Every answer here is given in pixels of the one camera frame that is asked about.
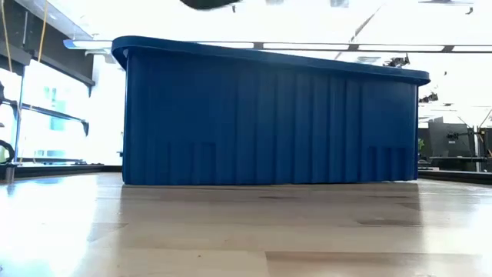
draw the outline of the bin rim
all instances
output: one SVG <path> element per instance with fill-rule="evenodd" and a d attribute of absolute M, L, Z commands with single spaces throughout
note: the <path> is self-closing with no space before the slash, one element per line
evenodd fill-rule
<path fill-rule="evenodd" d="M 429 73 L 419 70 L 384 67 L 376 65 L 357 64 L 326 60 L 322 58 L 310 58 L 296 55 L 285 55 L 273 52 L 263 52 L 250 49 L 226 48 L 213 45 L 202 45 L 194 42 L 180 42 L 161 38 L 148 38 L 135 35 L 118 37 L 113 40 L 111 53 L 120 66 L 126 70 L 127 53 L 130 48 L 151 48 L 166 52 L 181 52 L 192 55 L 215 56 L 262 62 L 272 65 L 290 65 L 302 68 L 317 68 L 331 72 L 346 72 L 359 75 L 373 75 L 378 78 L 391 78 L 413 85 L 426 85 L 431 80 Z"/>

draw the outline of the blue plastic bin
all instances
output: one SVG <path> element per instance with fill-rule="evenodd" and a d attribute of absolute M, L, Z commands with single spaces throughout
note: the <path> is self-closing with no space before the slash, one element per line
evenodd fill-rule
<path fill-rule="evenodd" d="M 426 72 L 121 37 L 131 185 L 412 180 Z"/>

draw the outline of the plastic bin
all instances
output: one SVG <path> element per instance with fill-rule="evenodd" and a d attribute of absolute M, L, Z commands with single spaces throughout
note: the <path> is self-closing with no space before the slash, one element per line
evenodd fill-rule
<path fill-rule="evenodd" d="M 417 177 L 426 72 L 121 37 L 123 180 L 250 185 Z"/>

